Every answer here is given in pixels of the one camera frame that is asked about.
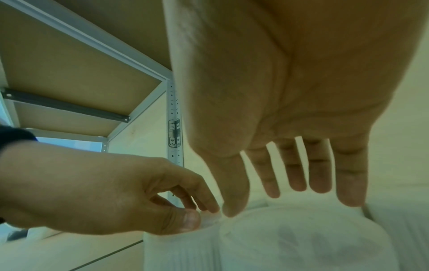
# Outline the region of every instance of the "hand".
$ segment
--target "hand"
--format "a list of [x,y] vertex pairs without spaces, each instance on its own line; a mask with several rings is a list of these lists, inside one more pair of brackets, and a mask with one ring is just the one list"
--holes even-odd
[[[171,191],[186,209],[158,195]],[[104,154],[39,142],[0,153],[0,216],[9,224],[85,234],[191,231],[195,210],[219,206],[204,179],[164,158]]]
[[190,146],[204,159],[227,216],[244,209],[240,151],[267,194],[280,195],[266,145],[275,142],[290,186],[309,184],[348,206],[365,202],[368,138],[412,59],[427,0],[164,0],[176,88]]

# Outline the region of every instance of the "plastic container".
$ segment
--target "plastic container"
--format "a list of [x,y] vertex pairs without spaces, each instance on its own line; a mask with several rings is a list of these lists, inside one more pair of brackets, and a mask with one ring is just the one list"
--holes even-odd
[[398,271],[387,233],[363,217],[267,207],[221,225],[223,271]]
[[402,271],[429,270],[428,195],[428,186],[400,186],[367,200],[372,218],[392,238]]
[[342,215],[363,217],[362,208],[351,208],[342,204],[335,192],[318,194],[311,190],[285,193],[278,199],[268,200],[269,206],[305,207],[330,211]]
[[169,236],[145,233],[147,271],[221,271],[219,226],[222,215],[202,213],[199,230]]

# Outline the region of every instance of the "container lid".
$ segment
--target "container lid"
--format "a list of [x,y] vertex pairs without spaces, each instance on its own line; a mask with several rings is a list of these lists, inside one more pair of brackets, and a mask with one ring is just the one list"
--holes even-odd
[[365,218],[308,208],[243,213],[224,222],[220,238],[223,253],[237,261],[296,270],[362,264],[391,249],[384,230]]

